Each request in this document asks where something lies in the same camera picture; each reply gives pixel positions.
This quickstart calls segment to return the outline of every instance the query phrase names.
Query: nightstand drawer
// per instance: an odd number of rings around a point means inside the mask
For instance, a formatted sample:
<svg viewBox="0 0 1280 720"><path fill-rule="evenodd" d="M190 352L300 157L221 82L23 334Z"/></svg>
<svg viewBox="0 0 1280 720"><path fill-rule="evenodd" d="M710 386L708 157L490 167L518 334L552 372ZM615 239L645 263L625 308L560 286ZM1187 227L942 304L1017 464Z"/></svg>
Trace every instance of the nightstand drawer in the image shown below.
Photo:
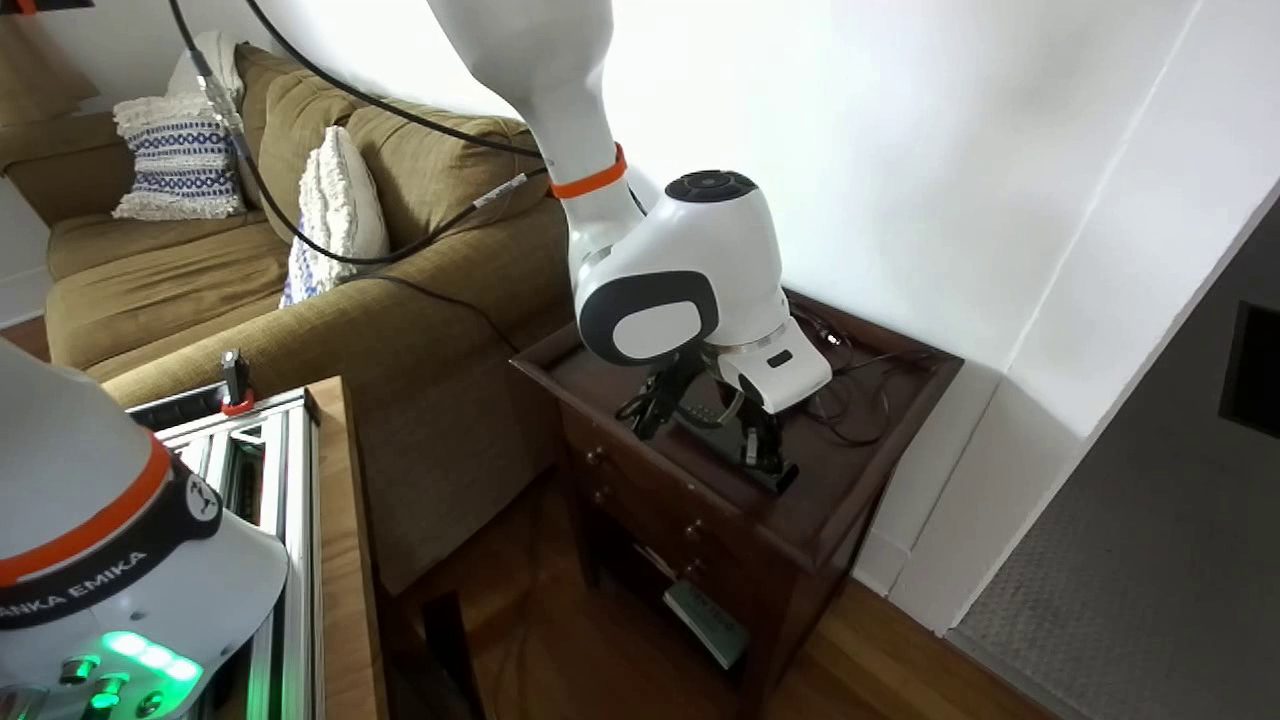
<svg viewBox="0 0 1280 720"><path fill-rule="evenodd" d="M563 441L578 493L625 526L645 550L658 554L671 575L708 587L726 612L753 612L780 557L716 509L702 487L654 467L615 432L563 414Z"/></svg>

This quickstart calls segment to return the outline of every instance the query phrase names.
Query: wooden nightstand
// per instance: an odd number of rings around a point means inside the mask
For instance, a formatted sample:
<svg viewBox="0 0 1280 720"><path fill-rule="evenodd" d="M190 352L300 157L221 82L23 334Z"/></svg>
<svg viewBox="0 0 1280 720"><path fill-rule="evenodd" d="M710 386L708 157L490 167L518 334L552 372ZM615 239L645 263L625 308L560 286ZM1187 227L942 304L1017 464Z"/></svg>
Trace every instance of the wooden nightstand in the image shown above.
<svg viewBox="0 0 1280 720"><path fill-rule="evenodd" d="M744 653L710 657L741 692L741 718L763 709L846 582L882 479L961 372L954 358L817 299L792 297L792 312L827 352L834 382L783 417L783 455L798 472L777 495L689 423L636 441L615 414L645 386L645 367L595 361L575 328L517 358L560 406L560 467L585 575L595 583L607 572L654 610L697 587L726 612Z"/></svg>

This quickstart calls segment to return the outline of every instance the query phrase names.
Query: orange stripe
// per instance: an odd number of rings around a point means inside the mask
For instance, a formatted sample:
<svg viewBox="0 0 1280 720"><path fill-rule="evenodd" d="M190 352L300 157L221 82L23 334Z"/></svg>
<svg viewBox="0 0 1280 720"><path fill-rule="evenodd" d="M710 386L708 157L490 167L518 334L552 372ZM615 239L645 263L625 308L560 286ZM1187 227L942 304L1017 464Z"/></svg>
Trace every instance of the orange stripe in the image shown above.
<svg viewBox="0 0 1280 720"><path fill-rule="evenodd" d="M223 406L223 417L247 417L247 414L252 414L252 406L254 406L254 396L252 396L252 394L243 394L243 399L241 399L241 406Z"/></svg>
<svg viewBox="0 0 1280 720"><path fill-rule="evenodd" d="M49 542L38 550L26 550L19 557L0 561L0 587L13 587L33 572L56 568L56 565L94 550L117 530L123 530L136 513L143 513L159 495L165 479L169 479L169 448L153 436L153 455L136 472L136 479L109 509L88 516L78 530Z"/></svg>
<svg viewBox="0 0 1280 720"><path fill-rule="evenodd" d="M615 180L625 180L625 177L627 177L627 157L625 157L625 148L615 146L615 157L611 157L611 164L607 164L604 173L585 177L585 180L572 180L572 185L552 185L552 196L556 196L556 201L592 196L592 191L600 191L600 188L607 188L607 185L615 185Z"/></svg>

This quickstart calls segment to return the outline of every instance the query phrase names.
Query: throw pillow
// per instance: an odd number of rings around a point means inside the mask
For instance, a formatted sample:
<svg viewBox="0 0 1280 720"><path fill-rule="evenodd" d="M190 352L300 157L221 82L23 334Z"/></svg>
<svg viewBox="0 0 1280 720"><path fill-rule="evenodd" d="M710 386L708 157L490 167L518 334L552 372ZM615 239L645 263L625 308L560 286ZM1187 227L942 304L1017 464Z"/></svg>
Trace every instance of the throw pillow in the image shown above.
<svg viewBox="0 0 1280 720"><path fill-rule="evenodd" d="M133 188L117 219L221 219L243 209L231 146L203 98L141 98L113 117L133 148Z"/></svg>
<svg viewBox="0 0 1280 720"><path fill-rule="evenodd" d="M375 185L346 128L324 128L300 177L300 232L335 258L384 258L387 227ZM357 278L359 263L339 263L311 254L302 239L286 247L286 286L279 304L300 304Z"/></svg>

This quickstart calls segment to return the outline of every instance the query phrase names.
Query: couch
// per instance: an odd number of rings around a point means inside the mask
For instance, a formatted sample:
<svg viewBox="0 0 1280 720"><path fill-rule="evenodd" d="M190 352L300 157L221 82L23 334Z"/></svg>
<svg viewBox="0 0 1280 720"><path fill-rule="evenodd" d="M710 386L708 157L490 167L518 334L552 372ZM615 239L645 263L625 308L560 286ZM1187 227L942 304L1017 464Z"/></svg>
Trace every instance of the couch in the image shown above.
<svg viewBox="0 0 1280 720"><path fill-rule="evenodd" d="M285 211L329 123L357 140L393 247L442 227L490 185L541 167L371 109L294 59L236 47L241 117ZM414 109L441 123L537 148L500 117ZM542 180L441 232L423 254L279 308L286 227L117 219L133 154L113 117L0 136L0 167L42 216L51 363L98 382L123 410L211 386L228 348L254 396L344 376L366 487L380 583L396 595L474 536L556 452L556 423L507 358L568 320L563 211Z"/></svg>

